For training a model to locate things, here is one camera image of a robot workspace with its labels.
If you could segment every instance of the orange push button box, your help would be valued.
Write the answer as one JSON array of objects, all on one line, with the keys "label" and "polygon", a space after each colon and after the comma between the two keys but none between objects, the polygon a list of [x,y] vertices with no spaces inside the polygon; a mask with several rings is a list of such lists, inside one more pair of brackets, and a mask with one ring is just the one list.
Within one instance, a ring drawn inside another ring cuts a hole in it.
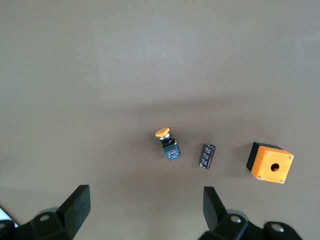
[{"label": "orange push button box", "polygon": [[293,159],[278,146],[254,142],[246,167],[259,180],[283,184]]}]

